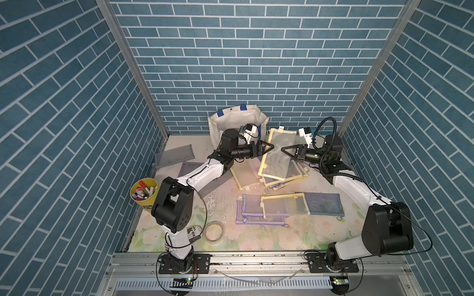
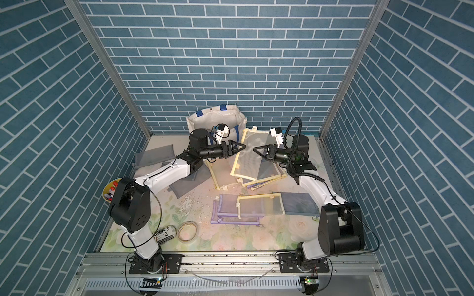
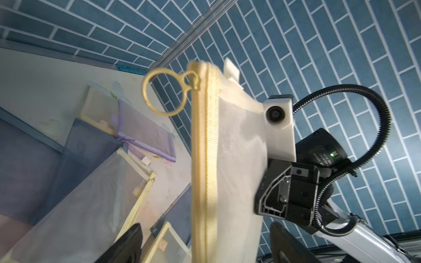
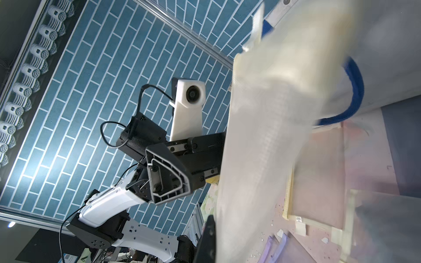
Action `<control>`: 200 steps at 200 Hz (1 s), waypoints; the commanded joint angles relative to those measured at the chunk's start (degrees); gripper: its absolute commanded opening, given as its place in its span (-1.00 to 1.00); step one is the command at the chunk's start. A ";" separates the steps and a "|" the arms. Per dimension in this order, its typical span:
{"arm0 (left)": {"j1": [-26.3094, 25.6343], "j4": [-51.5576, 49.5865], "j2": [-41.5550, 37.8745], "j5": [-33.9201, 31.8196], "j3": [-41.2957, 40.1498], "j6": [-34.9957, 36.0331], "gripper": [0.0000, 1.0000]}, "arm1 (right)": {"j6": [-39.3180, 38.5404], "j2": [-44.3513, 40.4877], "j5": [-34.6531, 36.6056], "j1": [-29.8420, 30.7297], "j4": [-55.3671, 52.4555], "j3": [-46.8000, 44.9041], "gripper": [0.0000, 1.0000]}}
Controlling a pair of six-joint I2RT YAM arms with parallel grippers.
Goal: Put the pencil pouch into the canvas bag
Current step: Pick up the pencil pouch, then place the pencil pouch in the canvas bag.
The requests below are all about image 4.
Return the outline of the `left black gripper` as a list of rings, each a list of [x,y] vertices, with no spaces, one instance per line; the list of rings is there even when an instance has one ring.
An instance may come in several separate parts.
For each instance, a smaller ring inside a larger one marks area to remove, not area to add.
[[[148,146],[145,156],[152,202],[164,204],[193,194],[206,182],[218,184],[225,138],[221,132]]]

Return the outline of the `right gripper own finger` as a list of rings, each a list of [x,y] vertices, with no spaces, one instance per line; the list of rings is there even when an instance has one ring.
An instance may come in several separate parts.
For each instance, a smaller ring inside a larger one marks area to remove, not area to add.
[[[213,215],[207,218],[199,240],[193,263],[215,263],[217,254],[216,222]]]

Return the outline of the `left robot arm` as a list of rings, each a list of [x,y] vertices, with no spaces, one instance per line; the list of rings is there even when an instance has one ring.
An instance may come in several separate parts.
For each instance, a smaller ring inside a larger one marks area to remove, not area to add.
[[[67,220],[67,228],[87,246],[107,250],[132,248],[164,263],[212,263],[216,225],[211,221],[205,240],[193,244],[186,236],[150,229],[129,216],[132,206],[161,205],[189,196],[220,174],[225,133],[166,141],[166,131],[142,113],[132,117],[120,140],[137,163],[106,191],[94,190],[83,207]]]

